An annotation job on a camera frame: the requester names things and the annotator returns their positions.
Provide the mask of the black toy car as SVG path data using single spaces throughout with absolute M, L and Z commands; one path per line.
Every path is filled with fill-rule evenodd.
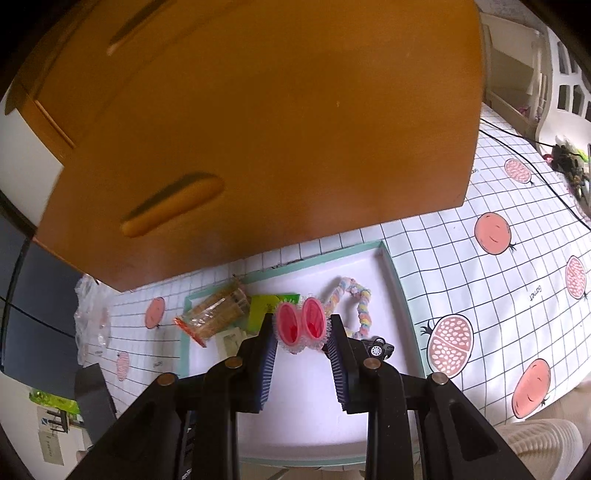
M 388 343 L 383 337 L 374 336 L 363 339 L 362 343 L 370 358 L 386 361 L 394 354 L 394 345 Z

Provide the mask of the cracker packet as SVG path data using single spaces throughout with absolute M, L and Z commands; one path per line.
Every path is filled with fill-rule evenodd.
M 235 281 L 209 295 L 197 306 L 174 318 L 174 324 L 201 347 L 217 333 L 249 315 L 249 296 Z

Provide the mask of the pink hair rollers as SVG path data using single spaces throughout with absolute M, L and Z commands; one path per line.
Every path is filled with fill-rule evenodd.
M 308 297 L 301 304 L 277 305 L 273 329 L 280 346 L 295 355 L 307 348 L 322 350 L 331 335 L 331 320 L 320 300 Z

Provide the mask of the white tray with teal rim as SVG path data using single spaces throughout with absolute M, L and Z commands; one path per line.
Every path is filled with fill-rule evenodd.
M 394 345 L 389 362 L 400 372 L 424 373 L 406 298 L 383 241 L 359 244 L 242 279 L 250 295 L 298 293 L 329 297 L 342 277 L 370 290 L 370 334 Z M 360 465 L 366 457 L 367 414 L 349 415 L 335 394 L 324 353 L 277 349 L 270 396 L 259 414 L 238 415 L 242 462 L 293 467 Z

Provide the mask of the clear plastic bag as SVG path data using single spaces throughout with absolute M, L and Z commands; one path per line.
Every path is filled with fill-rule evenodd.
M 90 355 L 101 356 L 110 343 L 110 309 L 115 291 L 84 274 L 74 289 L 78 306 L 74 312 L 77 362 L 83 366 Z

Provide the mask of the pomegranate print grid mat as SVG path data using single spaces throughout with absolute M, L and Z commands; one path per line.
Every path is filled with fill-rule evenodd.
M 492 108 L 480 133 L 466 199 L 455 209 L 394 220 L 271 250 L 118 294 L 102 366 L 124 410 L 163 370 L 180 365 L 183 334 L 173 318 L 185 298 L 232 277 L 359 244 L 386 243 L 420 348 L 426 328 L 465 316 L 475 343 L 456 377 L 486 418 L 519 418 L 514 390 L 537 359 L 550 369 L 542 405 L 590 371 L 590 223 L 563 180 Z

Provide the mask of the lower wooden drawer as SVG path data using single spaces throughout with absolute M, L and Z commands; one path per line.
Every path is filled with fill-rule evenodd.
M 482 87 L 472 1 L 101 1 L 37 93 L 38 242 L 128 290 L 457 207 Z

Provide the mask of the wooden nightstand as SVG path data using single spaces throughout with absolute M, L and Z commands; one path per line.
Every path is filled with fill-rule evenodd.
M 77 1 L 59 19 L 27 55 L 6 96 L 5 115 L 17 110 L 42 144 L 59 161 L 69 157 L 75 143 L 43 106 L 40 92 L 66 43 L 98 4 L 99 1 Z

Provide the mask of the white shelf rack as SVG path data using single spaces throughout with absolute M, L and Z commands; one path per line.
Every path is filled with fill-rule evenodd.
M 547 27 L 480 14 L 486 103 L 546 151 L 568 144 L 590 153 L 590 81 Z

